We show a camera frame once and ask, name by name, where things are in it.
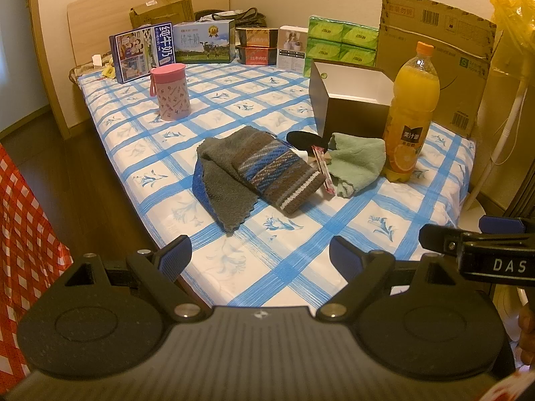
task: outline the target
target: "blue milk box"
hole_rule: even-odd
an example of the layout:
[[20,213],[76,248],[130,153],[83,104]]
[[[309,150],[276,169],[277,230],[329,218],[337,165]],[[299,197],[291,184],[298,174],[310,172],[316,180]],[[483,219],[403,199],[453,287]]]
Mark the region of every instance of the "blue milk box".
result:
[[170,22],[114,34],[110,45],[121,84],[148,75],[151,68],[175,63]]
[[235,56],[233,19],[176,24],[173,39],[180,63],[230,63]]

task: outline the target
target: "yellow plastic bag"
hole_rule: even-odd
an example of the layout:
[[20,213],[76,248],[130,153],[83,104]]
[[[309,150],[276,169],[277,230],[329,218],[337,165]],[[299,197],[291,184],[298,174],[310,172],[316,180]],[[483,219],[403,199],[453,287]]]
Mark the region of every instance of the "yellow plastic bag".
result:
[[491,68],[518,79],[530,78],[535,57],[535,0],[491,0],[491,3],[492,21],[503,31]]

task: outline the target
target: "orange juice bottle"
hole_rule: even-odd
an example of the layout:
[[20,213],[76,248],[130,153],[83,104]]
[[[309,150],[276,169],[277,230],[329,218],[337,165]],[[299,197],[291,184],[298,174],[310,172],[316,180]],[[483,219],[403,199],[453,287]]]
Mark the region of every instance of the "orange juice bottle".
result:
[[432,45],[418,42],[416,57],[401,67],[394,81],[394,99],[383,134],[383,175],[390,182],[410,179],[429,131],[440,95],[437,71],[431,63],[433,50]]

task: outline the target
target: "hand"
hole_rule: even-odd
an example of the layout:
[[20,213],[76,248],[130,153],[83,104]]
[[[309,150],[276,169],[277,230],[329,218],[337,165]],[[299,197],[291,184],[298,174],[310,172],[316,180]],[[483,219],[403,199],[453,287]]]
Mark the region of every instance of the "hand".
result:
[[518,315],[518,325],[522,329],[518,346],[522,349],[520,359],[535,370],[535,314],[526,304]]

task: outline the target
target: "bed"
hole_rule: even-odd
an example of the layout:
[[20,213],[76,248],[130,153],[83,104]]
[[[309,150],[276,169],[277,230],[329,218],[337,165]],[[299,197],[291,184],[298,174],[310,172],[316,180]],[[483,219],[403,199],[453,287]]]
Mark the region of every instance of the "bed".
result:
[[331,265],[335,235],[397,259],[424,253],[419,228],[456,225],[466,196],[475,145],[432,124],[408,184],[377,179],[358,195],[327,199],[318,190],[290,218],[259,201],[238,230],[224,233],[192,194],[196,148],[244,125],[280,138],[315,131],[308,79],[271,66],[192,64],[186,69],[191,116],[158,115],[150,80],[126,84],[79,78],[97,132],[113,167],[154,241],[180,234],[193,244],[183,277],[209,305],[307,305],[314,312],[346,285]]

